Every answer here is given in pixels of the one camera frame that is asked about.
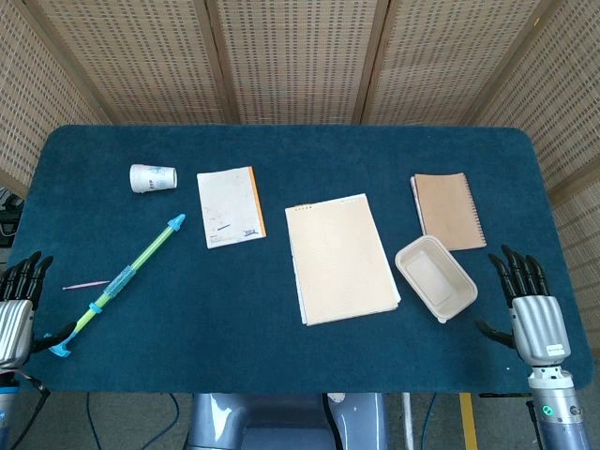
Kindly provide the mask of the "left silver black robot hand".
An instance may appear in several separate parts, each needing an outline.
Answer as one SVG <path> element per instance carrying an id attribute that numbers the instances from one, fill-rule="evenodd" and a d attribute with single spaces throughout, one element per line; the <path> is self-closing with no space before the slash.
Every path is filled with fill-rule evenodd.
<path id="1" fill-rule="evenodd" d="M 75 330 L 68 323 L 60 332 L 34 337 L 34 319 L 46 272 L 53 256 L 36 251 L 1 273 L 1 372 L 22 368 L 32 353 L 60 344 Z"/>

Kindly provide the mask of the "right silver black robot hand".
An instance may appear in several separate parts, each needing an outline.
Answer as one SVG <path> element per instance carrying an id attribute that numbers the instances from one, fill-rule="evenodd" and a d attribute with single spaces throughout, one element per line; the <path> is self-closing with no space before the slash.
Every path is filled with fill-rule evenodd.
<path id="1" fill-rule="evenodd" d="M 517 352 L 533 368 L 559 366 L 571 355 L 563 313 L 550 294 L 542 265 L 506 244 L 502 257 L 488 255 L 501 282 L 512 331 L 504 333 L 478 319 L 475 325 L 486 338 Z"/>

